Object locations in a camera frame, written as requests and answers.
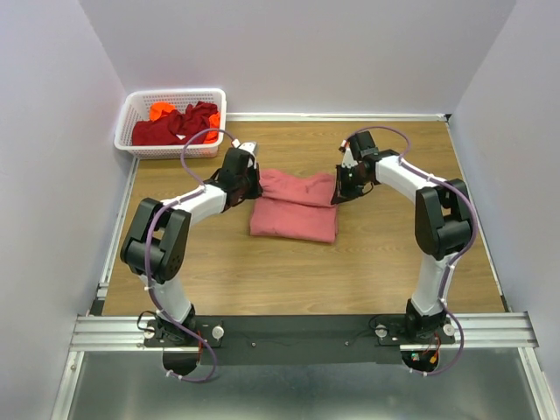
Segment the pink t shirt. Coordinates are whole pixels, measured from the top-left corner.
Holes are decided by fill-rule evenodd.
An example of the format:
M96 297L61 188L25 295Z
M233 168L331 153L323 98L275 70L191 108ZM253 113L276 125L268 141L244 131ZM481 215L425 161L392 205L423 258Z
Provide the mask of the pink t shirt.
M253 236L275 236L332 244L338 233L337 207L331 203L332 174L299 178L268 169L261 172L262 196L249 221Z

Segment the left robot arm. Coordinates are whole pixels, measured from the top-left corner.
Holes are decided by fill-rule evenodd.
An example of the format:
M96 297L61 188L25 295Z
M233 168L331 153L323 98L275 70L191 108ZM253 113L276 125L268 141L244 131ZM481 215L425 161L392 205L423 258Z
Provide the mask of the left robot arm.
M183 291L179 272L190 228L262 194L257 143L234 142L221 168L193 191L173 199L143 199L120 251L139 276L157 308L157 317L181 335L195 336L195 310Z

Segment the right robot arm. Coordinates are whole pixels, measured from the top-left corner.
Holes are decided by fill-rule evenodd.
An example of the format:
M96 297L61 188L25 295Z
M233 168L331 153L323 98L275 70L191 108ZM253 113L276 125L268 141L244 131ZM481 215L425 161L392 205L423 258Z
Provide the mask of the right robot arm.
M423 339L448 318L447 295L457 262L476 240L478 223L466 184L421 170L405 152L380 150L368 127L354 132L339 150L331 203L342 204L367 194L367 186L390 186L414 205L414 236L423 254L416 290L407 302L403 332Z

